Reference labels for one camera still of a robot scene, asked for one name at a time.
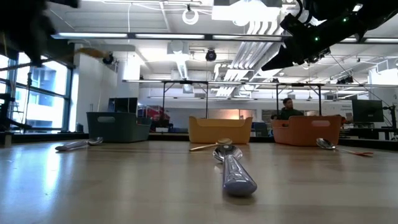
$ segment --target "desk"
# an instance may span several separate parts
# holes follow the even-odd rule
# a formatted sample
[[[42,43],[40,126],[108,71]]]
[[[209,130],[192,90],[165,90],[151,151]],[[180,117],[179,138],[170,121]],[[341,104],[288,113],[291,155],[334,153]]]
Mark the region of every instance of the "desk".
[[[386,140],[390,140],[390,133],[394,133],[394,130],[392,128],[351,128],[346,135],[366,139],[379,139],[379,133],[384,133]]]

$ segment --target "spoon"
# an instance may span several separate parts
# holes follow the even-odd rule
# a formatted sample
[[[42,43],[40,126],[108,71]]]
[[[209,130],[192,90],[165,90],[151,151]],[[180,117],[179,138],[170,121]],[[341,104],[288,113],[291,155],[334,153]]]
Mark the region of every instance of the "spoon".
[[[346,149],[337,149],[336,146],[333,145],[333,143],[323,138],[317,139],[317,145],[322,149],[343,151],[357,156],[367,156],[367,157],[373,156],[373,152],[354,152]]]
[[[78,149],[81,147],[86,147],[86,146],[97,146],[103,142],[102,137],[97,137],[97,138],[92,138],[89,140],[82,140],[78,142],[71,142],[68,144],[64,144],[62,146],[57,146],[55,150],[58,151],[67,151],[67,150],[72,150],[72,149]]]
[[[257,190],[257,184],[238,161],[243,156],[240,149],[230,145],[218,146],[213,156],[217,160],[223,159],[223,190],[227,194],[245,197]]]
[[[211,148],[211,147],[215,147],[215,146],[219,146],[219,145],[226,145],[226,144],[232,144],[232,140],[230,140],[228,138],[219,139],[216,144],[210,144],[210,145],[207,145],[207,146],[195,147],[195,148],[190,149],[189,151],[191,151],[191,152],[199,151],[199,150],[204,150],[204,149],[208,149],[208,148]]]

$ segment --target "table surface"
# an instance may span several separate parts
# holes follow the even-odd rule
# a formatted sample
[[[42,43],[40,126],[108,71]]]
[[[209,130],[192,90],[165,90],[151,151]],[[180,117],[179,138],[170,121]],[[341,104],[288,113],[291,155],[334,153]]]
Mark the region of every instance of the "table surface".
[[[239,146],[258,184],[222,192],[222,166],[189,142],[0,149],[0,223],[396,223],[398,155],[271,143]],[[356,151],[368,149],[349,148]]]

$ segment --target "computer monitor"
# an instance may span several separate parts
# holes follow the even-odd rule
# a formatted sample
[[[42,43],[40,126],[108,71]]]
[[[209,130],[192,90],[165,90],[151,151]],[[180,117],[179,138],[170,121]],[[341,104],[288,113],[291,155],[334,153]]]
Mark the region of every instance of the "computer monitor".
[[[384,122],[381,100],[353,100],[354,123]]]

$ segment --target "man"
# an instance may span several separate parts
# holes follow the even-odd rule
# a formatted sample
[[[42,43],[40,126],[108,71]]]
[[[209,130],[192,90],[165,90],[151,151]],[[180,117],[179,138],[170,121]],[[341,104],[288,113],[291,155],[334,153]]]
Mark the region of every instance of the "man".
[[[279,119],[281,120],[289,120],[291,116],[304,116],[301,111],[293,109],[293,101],[290,98],[284,99],[284,108],[279,114]]]

